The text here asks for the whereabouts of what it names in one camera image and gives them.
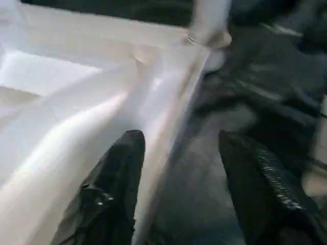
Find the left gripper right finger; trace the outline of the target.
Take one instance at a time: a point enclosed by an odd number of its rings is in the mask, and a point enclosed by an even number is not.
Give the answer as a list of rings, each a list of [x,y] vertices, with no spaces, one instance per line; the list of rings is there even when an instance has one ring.
[[[246,244],[326,244],[326,222],[276,154],[220,131],[219,152]]]

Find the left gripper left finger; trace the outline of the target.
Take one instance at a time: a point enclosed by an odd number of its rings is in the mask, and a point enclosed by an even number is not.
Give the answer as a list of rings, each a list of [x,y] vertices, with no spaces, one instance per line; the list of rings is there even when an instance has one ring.
[[[114,142],[81,185],[81,221],[61,244],[132,243],[145,150],[140,130],[128,130]]]

